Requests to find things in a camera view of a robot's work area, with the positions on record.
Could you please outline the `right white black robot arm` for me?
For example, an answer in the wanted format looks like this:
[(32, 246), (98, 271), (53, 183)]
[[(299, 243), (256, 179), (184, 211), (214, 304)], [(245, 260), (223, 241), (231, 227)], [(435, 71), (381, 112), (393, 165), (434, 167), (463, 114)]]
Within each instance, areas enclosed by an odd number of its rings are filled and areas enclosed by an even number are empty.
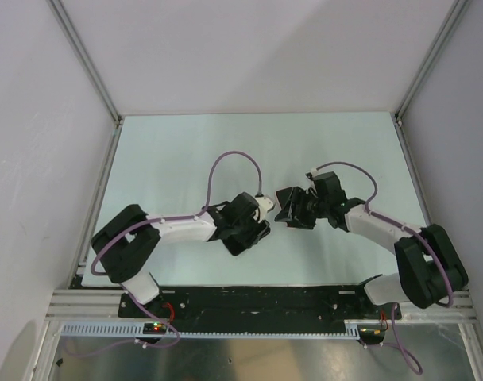
[(384, 304), (411, 302), (420, 309), (449, 306), (453, 294), (469, 277), (446, 230), (437, 224), (406, 225), (367, 208), (360, 198), (348, 198), (337, 175), (309, 174), (311, 187), (288, 187), (276, 192), (280, 212), (275, 220), (290, 228), (313, 229), (326, 219), (335, 229), (357, 234), (396, 257), (397, 272), (361, 283), (354, 299), (356, 312), (373, 318)]

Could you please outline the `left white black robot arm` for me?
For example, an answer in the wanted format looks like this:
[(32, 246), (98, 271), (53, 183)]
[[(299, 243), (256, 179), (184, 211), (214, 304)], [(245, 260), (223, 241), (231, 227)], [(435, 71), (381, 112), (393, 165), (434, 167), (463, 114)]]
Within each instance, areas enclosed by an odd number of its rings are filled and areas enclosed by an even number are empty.
[(145, 316), (153, 317), (162, 311), (164, 299), (143, 267), (157, 245), (221, 241), (232, 256), (239, 256), (269, 235), (266, 216), (274, 207), (271, 198), (246, 192), (194, 216), (150, 218), (132, 204), (93, 236), (91, 247), (109, 280), (130, 293)]

